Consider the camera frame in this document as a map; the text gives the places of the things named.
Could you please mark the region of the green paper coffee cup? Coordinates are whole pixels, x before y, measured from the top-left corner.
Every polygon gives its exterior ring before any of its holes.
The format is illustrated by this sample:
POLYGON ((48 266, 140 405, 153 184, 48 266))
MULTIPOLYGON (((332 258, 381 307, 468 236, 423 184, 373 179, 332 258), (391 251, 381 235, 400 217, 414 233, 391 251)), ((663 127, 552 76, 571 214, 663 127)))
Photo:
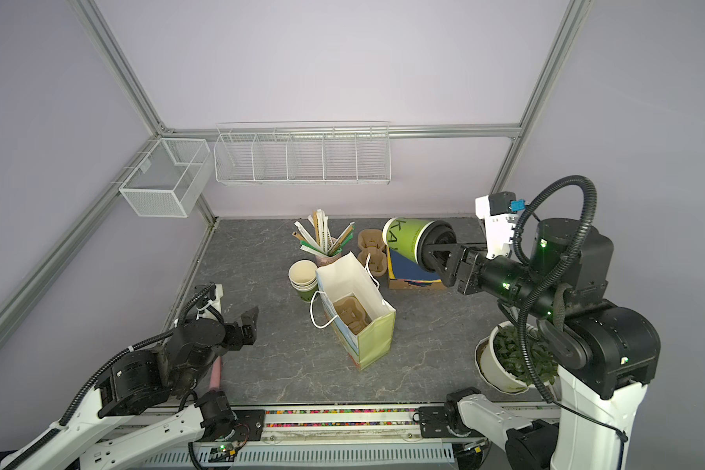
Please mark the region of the green paper coffee cup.
POLYGON ((393 217, 384 225, 384 243, 390 251, 397 252, 417 263, 415 252, 418 238, 429 222, 431 221, 426 219, 393 217))

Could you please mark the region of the brown pulp cup carrier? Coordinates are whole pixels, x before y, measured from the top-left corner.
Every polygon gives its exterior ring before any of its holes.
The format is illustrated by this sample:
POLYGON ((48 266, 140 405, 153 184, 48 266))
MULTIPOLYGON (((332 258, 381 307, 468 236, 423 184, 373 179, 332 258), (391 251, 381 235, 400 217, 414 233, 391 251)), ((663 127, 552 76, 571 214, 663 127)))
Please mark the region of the brown pulp cup carrier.
POLYGON ((367 311, 354 295, 340 299, 334 304, 334 307, 337 315, 354 335, 360 334, 371 323, 367 311))

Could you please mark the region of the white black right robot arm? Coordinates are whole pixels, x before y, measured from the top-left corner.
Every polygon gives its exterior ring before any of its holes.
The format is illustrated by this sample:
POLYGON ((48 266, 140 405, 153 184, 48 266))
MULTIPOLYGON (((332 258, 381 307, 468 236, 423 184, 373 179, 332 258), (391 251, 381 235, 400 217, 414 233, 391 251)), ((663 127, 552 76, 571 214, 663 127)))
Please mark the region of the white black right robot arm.
POLYGON ((560 410, 551 424, 513 417, 474 388, 452 393, 446 426, 478 433, 514 469, 622 469, 638 407, 653 380, 659 335, 643 315, 605 298, 612 242, 593 218, 595 184, 570 175, 520 213, 509 251, 460 244, 444 221, 420 233, 413 258, 448 287, 485 292, 516 309, 520 358, 537 391, 560 410))

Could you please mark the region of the black cup lid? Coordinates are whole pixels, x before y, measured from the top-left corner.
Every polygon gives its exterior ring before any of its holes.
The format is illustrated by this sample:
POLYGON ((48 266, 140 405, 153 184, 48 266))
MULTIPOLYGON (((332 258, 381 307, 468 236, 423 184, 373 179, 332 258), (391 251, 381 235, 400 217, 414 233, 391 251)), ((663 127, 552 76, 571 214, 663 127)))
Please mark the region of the black cup lid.
POLYGON ((419 235, 416 245, 417 264, 424 270, 443 274, 455 245, 456 233, 446 221, 431 221, 419 235))

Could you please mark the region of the illustrated paper bag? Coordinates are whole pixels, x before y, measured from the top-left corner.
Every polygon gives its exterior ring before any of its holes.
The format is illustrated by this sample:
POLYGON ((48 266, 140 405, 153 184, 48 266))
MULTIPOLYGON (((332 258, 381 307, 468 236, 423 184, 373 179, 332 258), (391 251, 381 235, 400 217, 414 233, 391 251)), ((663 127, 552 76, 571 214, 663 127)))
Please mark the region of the illustrated paper bag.
POLYGON ((353 254, 316 271, 309 316, 317 329, 332 329, 359 370, 391 350, 396 310, 353 254))

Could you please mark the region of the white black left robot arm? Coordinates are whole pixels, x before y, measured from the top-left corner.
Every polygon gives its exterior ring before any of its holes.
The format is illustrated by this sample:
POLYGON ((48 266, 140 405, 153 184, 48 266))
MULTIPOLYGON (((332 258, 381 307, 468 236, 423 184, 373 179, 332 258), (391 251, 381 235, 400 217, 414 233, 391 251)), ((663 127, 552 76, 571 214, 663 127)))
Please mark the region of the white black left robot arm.
POLYGON ((0 452, 0 469, 125 469, 178 444, 248 441, 223 391, 196 391, 216 360, 256 342, 259 309, 226 322, 220 301, 219 284, 204 286, 174 327, 104 363, 43 434, 0 452))

